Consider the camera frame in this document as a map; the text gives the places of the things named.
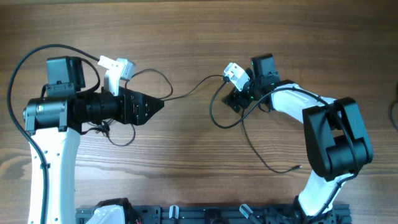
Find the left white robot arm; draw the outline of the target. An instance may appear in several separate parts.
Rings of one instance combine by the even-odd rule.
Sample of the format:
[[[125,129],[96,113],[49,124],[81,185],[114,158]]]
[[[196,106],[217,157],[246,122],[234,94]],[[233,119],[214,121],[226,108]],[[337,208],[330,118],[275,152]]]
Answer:
[[[87,90],[80,57],[47,60],[46,96],[31,99],[24,110],[25,132],[31,138],[32,182],[29,223],[75,221],[75,162],[83,123],[109,133],[107,119],[140,126],[164,107],[164,101],[119,86],[130,80],[134,64],[102,56],[105,87]]]

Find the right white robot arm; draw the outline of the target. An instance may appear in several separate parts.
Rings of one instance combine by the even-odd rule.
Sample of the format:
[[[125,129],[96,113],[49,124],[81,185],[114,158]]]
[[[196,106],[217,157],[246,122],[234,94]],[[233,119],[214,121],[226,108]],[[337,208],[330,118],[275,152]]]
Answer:
[[[373,160],[373,147],[354,99],[327,98],[281,80],[271,54],[253,57],[251,68],[229,63],[223,82],[234,88],[222,101],[241,113],[239,123],[255,108],[285,113],[303,124],[307,158],[312,172],[290,211],[267,208],[265,218],[291,223],[337,222],[333,201],[344,184]]]

